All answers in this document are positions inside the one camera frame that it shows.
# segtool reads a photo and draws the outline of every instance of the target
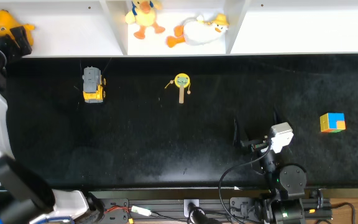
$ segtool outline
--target black table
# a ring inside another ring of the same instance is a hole
[[[107,78],[101,105],[83,101],[87,66]],[[191,95],[180,105],[164,87],[182,72]],[[232,146],[234,117],[260,137],[274,107],[295,134],[282,157],[308,171],[308,187],[358,187],[358,54],[23,59],[8,74],[13,153],[52,187],[217,187],[251,160]],[[321,133],[327,112],[344,113],[347,130]],[[224,185],[266,188],[250,167]]]

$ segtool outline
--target toy truck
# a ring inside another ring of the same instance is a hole
[[[102,77],[100,69],[87,67],[84,69],[84,99],[87,103],[102,103],[106,97],[104,87],[106,79]]]

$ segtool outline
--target duck beak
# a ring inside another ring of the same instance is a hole
[[[148,14],[152,10],[152,8],[150,6],[150,1],[142,2],[139,7],[146,14]]]

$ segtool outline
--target duck's yellow hat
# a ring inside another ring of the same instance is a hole
[[[216,23],[217,25],[221,25],[221,26],[228,26],[229,23],[226,20],[226,16],[224,14],[219,13],[216,16],[216,19],[212,21],[213,23]]]

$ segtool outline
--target puzzle cube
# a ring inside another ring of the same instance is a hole
[[[321,132],[338,133],[346,129],[345,115],[342,113],[326,113],[320,117]]]

